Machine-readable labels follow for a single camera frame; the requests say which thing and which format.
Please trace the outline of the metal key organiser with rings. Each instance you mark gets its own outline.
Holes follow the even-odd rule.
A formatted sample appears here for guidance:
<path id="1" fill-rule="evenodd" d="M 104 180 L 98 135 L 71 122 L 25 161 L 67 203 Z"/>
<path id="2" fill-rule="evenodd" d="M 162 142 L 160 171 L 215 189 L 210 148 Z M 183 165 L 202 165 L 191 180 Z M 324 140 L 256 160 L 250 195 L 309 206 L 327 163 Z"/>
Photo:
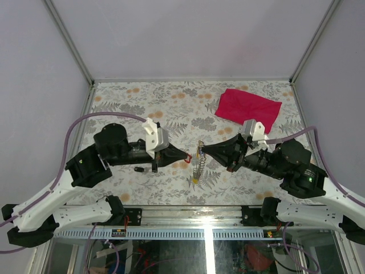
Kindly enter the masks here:
<path id="1" fill-rule="evenodd" d="M 202 175 L 204 173 L 206 156 L 205 156 L 205 153 L 202 151 L 203 146 L 204 146 L 204 142 L 199 140 L 198 146 L 197 146 L 197 153 L 196 153 L 196 164 L 193 169 L 193 175 L 192 175 L 192 182 L 194 184 L 199 183 L 200 178 L 202 177 Z"/>

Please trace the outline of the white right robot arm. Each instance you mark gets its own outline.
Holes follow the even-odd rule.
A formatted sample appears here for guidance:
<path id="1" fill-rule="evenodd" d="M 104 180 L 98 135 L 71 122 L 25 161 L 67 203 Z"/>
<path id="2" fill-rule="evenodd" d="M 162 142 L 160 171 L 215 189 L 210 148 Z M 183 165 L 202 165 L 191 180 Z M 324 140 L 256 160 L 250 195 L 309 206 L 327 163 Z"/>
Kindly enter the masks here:
<path id="1" fill-rule="evenodd" d="M 268 197 L 261 209 L 248 213 L 245 225 L 307 224 L 337 231 L 364 244 L 364 209 L 341 193 L 325 170 L 310 162 L 311 152 L 295 139 L 276 145 L 270 152 L 266 147 L 258 147 L 250 137 L 238 134 L 221 143 L 204 145 L 200 151 L 229 172 L 247 168 L 281 181 L 280 187 L 295 198 L 320 204 L 299 205 Z"/>

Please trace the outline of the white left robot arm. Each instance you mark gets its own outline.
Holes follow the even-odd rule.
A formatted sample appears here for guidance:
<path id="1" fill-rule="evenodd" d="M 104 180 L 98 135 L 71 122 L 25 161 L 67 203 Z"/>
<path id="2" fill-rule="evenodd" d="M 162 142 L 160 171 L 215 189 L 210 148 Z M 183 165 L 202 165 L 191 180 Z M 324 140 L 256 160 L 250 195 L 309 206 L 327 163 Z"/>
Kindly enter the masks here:
<path id="1" fill-rule="evenodd" d="M 10 244 L 22 248 L 39 246 L 56 233 L 85 224 L 127 225 L 127 214 L 118 196 L 109 195 L 91 205 L 65 208 L 72 198 L 112 176 L 112 166 L 151 164 L 152 171 L 191 156 L 168 141 L 167 132 L 145 122 L 146 139 L 129 142 L 121 124 L 108 124 L 94 135 L 94 143 L 70 159 L 61 172 L 38 194 L 21 204 L 1 209 L 3 219 L 13 223 L 7 232 Z"/>

